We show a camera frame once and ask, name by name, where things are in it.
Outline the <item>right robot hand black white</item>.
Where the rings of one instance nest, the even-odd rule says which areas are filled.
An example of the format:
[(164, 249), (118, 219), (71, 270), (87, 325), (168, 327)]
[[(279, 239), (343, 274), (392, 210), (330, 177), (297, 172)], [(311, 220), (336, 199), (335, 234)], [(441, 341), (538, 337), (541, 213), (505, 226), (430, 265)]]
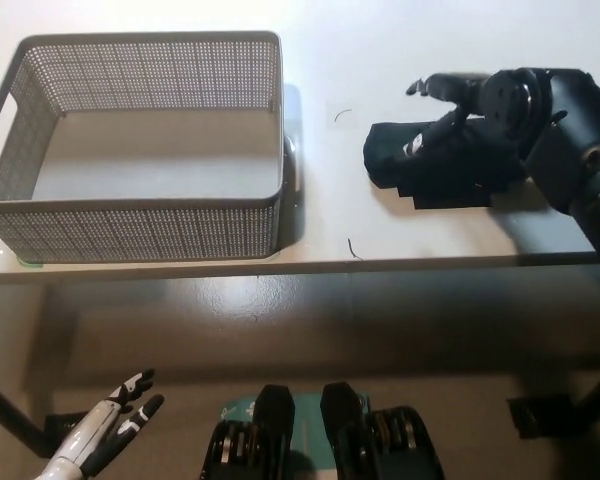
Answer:
[(541, 90), (532, 68), (505, 69), (493, 74), (435, 73), (412, 83), (408, 96), (420, 95), (452, 103), (455, 109), (434, 121), (402, 147), (406, 158), (416, 158), (441, 147), (460, 135), (472, 115), (515, 145), (521, 160), (533, 149), (539, 121), (545, 117)]

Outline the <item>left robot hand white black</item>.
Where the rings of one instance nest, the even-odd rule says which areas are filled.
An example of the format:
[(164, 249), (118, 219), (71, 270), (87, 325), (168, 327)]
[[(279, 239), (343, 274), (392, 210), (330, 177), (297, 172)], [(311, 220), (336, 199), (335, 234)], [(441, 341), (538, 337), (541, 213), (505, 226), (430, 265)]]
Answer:
[(149, 423), (165, 397), (153, 395), (139, 408), (132, 402), (153, 386), (155, 371), (141, 371), (99, 401), (70, 430), (40, 479), (93, 479), (125, 450)]

